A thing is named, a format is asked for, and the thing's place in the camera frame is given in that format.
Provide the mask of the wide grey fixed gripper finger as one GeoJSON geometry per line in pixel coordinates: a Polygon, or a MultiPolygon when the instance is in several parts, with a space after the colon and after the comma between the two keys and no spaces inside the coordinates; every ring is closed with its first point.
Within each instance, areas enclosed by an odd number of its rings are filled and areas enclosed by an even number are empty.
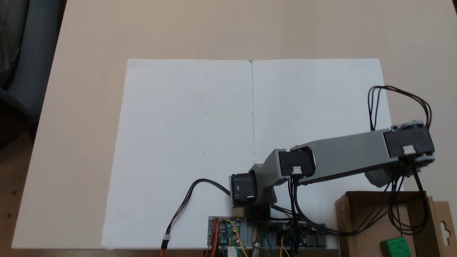
{"type": "Polygon", "coordinates": [[[404,175],[405,165],[375,165],[364,168],[364,175],[370,184],[381,188],[398,175],[404,175]]]}

